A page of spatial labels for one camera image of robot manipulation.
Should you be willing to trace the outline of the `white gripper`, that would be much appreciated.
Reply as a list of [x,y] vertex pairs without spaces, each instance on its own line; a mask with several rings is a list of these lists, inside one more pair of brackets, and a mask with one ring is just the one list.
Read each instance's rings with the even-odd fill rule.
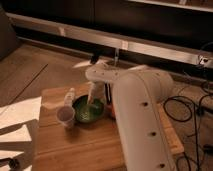
[[[104,83],[91,82],[87,102],[92,102],[93,98],[101,99],[104,97]],[[64,105],[71,106],[75,100],[75,89],[71,88],[64,97]]]

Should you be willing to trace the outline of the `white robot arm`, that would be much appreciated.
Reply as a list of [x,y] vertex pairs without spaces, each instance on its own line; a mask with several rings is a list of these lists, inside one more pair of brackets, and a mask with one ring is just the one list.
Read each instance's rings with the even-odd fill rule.
[[85,76],[92,82],[90,96],[99,83],[112,86],[127,171],[177,171],[158,112],[172,91],[170,74],[147,66],[115,70],[102,63],[89,67]]

